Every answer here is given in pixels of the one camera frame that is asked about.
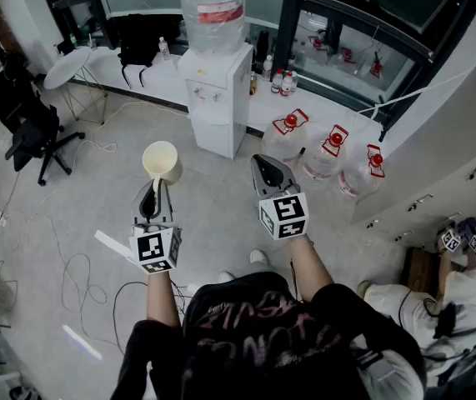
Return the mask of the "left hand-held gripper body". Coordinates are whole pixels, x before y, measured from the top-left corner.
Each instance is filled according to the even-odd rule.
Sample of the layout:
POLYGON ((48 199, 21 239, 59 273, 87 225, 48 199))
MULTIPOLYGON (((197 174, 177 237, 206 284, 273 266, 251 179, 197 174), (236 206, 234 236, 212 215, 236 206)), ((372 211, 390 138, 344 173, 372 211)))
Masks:
POLYGON ((129 238, 131 260, 146 274, 165 273, 178 265, 182 229, 134 219, 129 238))

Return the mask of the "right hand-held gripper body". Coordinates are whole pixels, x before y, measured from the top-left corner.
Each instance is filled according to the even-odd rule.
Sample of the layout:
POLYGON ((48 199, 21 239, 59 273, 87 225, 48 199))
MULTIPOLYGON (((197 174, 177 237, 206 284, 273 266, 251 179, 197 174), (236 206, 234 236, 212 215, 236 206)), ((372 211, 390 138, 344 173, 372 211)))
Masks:
POLYGON ((308 202, 300 186, 261 188, 258 194, 258 220, 273 240, 295 238, 308 228, 308 202))

